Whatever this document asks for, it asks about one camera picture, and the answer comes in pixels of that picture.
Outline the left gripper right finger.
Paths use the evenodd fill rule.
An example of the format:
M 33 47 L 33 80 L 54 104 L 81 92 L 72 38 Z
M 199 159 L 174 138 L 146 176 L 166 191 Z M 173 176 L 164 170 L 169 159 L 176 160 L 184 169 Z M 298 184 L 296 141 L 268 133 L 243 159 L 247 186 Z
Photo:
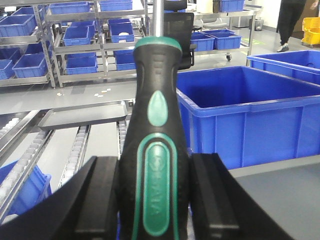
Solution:
M 217 153 L 193 153 L 189 177 L 195 239 L 292 239 L 230 174 Z

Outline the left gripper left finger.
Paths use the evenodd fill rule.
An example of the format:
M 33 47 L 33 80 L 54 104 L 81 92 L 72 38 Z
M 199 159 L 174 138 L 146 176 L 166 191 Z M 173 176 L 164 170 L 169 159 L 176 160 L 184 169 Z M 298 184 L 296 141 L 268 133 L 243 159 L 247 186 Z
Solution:
M 93 156 L 67 183 L 0 227 L 2 240 L 115 240 L 118 159 Z

